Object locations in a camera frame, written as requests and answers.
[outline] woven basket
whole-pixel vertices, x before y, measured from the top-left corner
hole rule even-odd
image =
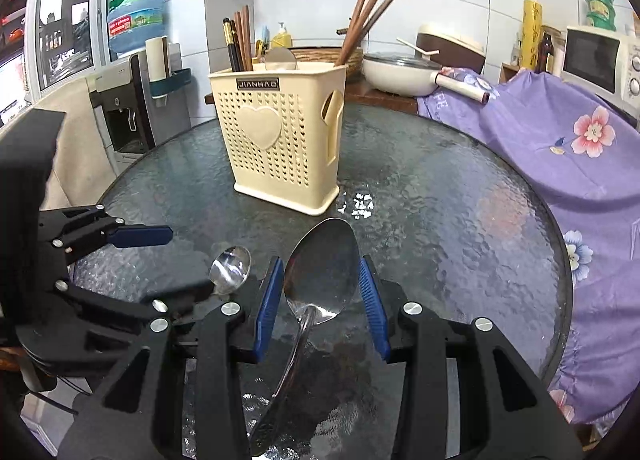
[[[290,49],[298,61],[335,63],[340,55],[339,46],[299,46]],[[362,70],[362,49],[358,47],[353,51],[347,61],[347,79],[359,74]]]

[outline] spoon handle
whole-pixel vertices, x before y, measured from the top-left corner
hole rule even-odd
[[[291,384],[294,374],[298,369],[298,365],[300,364],[300,357],[302,357],[302,351],[305,349],[306,341],[309,339],[309,332],[311,332],[311,327],[314,325],[315,318],[316,307],[306,307],[305,313],[302,315],[302,319],[300,320],[298,335],[296,335],[296,340],[293,342],[293,348],[291,349],[291,354],[287,361],[287,367],[284,369],[284,373],[278,383],[278,387],[273,393],[274,397],[279,396],[280,393],[286,392],[289,389],[289,385]]]
[[[314,325],[315,318],[316,308],[313,306],[307,307],[302,319],[300,320],[298,334],[296,335],[296,340],[293,343],[293,348],[289,355],[289,360],[287,361],[287,367],[282,374],[278,387],[273,393],[271,401],[269,402],[264,414],[260,417],[258,422],[255,423],[255,426],[249,435],[249,450],[253,457],[263,455],[276,439],[280,420],[284,414],[287,392],[289,391],[293,377],[295,376],[298,365],[300,364],[302,351],[305,349],[306,341],[309,338],[309,332],[311,332],[311,327]]]

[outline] cream utensil holder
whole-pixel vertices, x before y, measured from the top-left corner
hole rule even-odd
[[[336,183],[346,66],[230,69],[209,76],[236,191],[308,215],[324,213]]]

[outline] purple tablecloth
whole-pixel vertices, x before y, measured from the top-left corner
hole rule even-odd
[[[595,422],[640,381],[640,134],[606,104],[549,74],[520,72],[485,88],[486,106],[436,90],[423,117],[481,140],[511,162],[549,205],[564,234],[574,310],[550,392],[570,422]]]

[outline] small spoon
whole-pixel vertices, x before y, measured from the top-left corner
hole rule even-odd
[[[360,251],[351,226],[328,218],[296,245],[284,271],[284,295],[300,323],[287,366],[264,414],[249,435],[251,456],[260,456],[276,439],[287,392],[311,328],[336,317],[353,298]]]
[[[209,279],[214,284],[213,293],[218,296],[231,294],[246,281],[251,270],[251,254],[240,245],[225,249],[211,265]]]
[[[440,53],[440,50],[431,50],[430,52],[427,52],[426,50],[423,50],[421,48],[418,48],[417,46],[415,46],[412,43],[409,43],[408,41],[405,41],[404,39],[400,39],[399,37],[396,37],[396,41],[399,41],[400,43],[402,43],[403,45],[407,45],[409,48],[413,48],[414,50],[416,50],[417,52],[420,52],[423,56],[425,56],[427,59],[430,59],[432,55],[438,55]]]
[[[295,70],[297,67],[296,55],[283,46],[272,48],[264,55],[265,70]]]

